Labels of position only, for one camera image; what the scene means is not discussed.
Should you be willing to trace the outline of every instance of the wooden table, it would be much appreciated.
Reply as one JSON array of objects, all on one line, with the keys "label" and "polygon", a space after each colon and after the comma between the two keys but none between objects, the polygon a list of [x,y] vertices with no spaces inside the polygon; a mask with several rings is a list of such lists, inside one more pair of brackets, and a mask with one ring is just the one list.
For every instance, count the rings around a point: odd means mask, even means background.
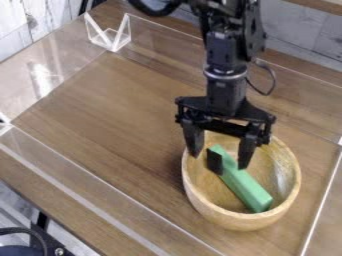
[{"label": "wooden table", "polygon": [[[117,27],[125,12],[147,18],[119,1],[101,5],[93,15],[103,27]],[[195,28],[173,18],[154,21],[198,35]],[[143,31],[143,22],[138,24]],[[181,177],[185,142],[174,123],[174,98],[205,93],[203,49],[193,41],[197,39],[179,34],[167,37],[155,31],[150,37],[158,54],[151,57],[151,52],[137,46],[119,54],[106,52],[14,122],[90,173],[77,172],[75,166],[59,165],[61,160],[47,156],[51,165],[35,164],[59,181],[53,185],[30,165],[0,150],[2,180],[105,255],[298,254],[340,154],[342,92],[324,80],[337,84],[341,74],[274,51],[264,55],[276,64],[280,86],[272,97],[253,92],[249,97],[280,117],[276,135],[298,157],[304,185],[290,212],[276,225],[258,232],[228,231],[191,207]],[[173,49],[163,47],[170,42]],[[256,68],[253,77],[260,84],[268,83]],[[23,142],[22,147],[32,159],[43,154],[39,145]],[[111,193],[109,185],[142,204],[149,213],[143,222],[134,218],[135,212],[139,218],[141,208],[126,215],[121,212],[118,193]],[[332,197],[338,200],[340,192],[333,191]],[[130,234],[118,220],[143,236]],[[330,235],[326,230],[322,236],[329,240]],[[337,252],[332,255],[341,252],[338,245],[318,248]]]},{"label": "wooden table", "polygon": [[317,10],[342,15],[342,1],[341,0],[285,0],[294,4],[304,5]]}]

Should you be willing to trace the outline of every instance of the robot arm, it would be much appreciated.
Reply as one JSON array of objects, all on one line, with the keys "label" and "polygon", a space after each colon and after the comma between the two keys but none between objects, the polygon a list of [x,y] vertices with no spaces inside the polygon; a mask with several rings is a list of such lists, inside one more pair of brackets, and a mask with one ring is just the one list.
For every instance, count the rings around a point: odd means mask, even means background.
[{"label": "robot arm", "polygon": [[[169,2],[163,9],[153,10],[141,0],[129,1],[151,16],[169,15],[182,3],[179,0]],[[201,21],[207,51],[207,93],[203,97],[179,97],[175,100],[177,122],[183,127],[187,148],[194,157],[203,149],[205,130],[240,137],[240,169],[248,168],[256,148],[270,143],[276,122],[276,116],[253,106],[246,98],[248,85],[253,86],[248,78],[248,64],[265,50],[260,1],[186,2]],[[232,123],[234,119],[246,121],[248,125]]]}]

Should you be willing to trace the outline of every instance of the green block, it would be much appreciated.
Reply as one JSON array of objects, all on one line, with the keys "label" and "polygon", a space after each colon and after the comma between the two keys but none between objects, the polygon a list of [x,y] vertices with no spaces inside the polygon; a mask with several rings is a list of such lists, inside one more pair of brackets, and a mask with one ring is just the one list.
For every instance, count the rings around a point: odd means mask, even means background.
[{"label": "green block", "polygon": [[273,204],[273,197],[269,192],[250,176],[249,172],[238,169],[237,161],[221,145],[213,146],[210,150],[222,156],[224,174],[220,177],[237,197],[253,212],[268,211]]}]

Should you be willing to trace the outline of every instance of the wooden bowl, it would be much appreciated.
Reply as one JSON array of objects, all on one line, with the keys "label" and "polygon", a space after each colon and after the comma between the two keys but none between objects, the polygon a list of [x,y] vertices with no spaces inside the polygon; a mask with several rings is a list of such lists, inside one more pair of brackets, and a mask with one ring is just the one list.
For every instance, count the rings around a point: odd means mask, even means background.
[{"label": "wooden bowl", "polygon": [[189,199],[207,220],[222,227],[252,231],[272,225],[288,212],[301,187],[301,168],[284,142],[273,137],[270,145],[256,150],[249,166],[250,175],[272,194],[269,211],[252,213],[220,177],[207,169],[206,149],[220,144],[237,159],[240,139],[206,132],[206,144],[198,158],[187,150],[182,159],[183,184]]}]

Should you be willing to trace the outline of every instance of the screw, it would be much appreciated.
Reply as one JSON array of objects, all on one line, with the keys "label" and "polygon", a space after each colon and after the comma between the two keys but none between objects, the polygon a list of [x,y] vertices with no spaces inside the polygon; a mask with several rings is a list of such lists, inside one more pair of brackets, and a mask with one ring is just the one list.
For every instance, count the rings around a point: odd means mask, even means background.
[{"label": "screw", "polygon": [[58,248],[58,249],[55,250],[55,255],[57,255],[57,256],[63,256],[63,255],[65,255],[65,250],[63,250],[62,248]]}]

